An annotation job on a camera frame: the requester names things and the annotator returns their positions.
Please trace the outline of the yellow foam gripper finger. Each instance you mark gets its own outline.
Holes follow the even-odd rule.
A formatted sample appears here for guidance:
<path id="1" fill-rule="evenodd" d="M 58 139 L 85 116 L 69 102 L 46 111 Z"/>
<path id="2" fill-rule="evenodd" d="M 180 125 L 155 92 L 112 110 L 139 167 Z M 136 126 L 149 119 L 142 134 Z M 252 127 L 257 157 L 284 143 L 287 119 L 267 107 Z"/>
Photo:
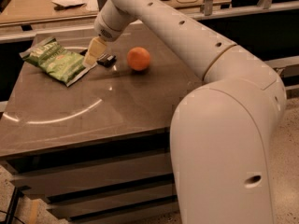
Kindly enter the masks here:
<path id="1" fill-rule="evenodd" d="M 107 43 L 100 36 L 94 37 L 91 40 L 87 52 L 84 56 L 84 65 L 86 67 L 93 66 L 106 49 Z"/>

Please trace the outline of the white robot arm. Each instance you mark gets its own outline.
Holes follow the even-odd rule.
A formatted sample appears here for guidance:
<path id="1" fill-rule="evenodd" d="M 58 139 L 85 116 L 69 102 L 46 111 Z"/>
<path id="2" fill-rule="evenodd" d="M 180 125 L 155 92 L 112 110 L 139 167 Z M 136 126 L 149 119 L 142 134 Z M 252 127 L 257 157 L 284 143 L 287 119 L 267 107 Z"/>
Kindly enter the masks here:
<path id="1" fill-rule="evenodd" d="M 275 224 L 271 136 L 280 76 L 234 41 L 160 0 L 107 0 L 94 29 L 114 41 L 140 20 L 202 80 L 179 103 L 170 152 L 183 224 Z"/>

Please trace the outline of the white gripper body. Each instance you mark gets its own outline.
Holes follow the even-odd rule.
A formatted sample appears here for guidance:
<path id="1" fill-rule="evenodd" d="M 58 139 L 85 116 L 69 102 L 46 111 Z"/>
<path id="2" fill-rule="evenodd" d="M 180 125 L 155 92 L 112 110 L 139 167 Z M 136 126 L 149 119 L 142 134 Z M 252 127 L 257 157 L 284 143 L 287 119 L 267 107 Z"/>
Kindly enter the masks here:
<path id="1" fill-rule="evenodd" d="M 122 34 L 122 31 L 109 28 L 100 15 L 98 15 L 94 21 L 94 31 L 106 42 L 113 42 Z"/>

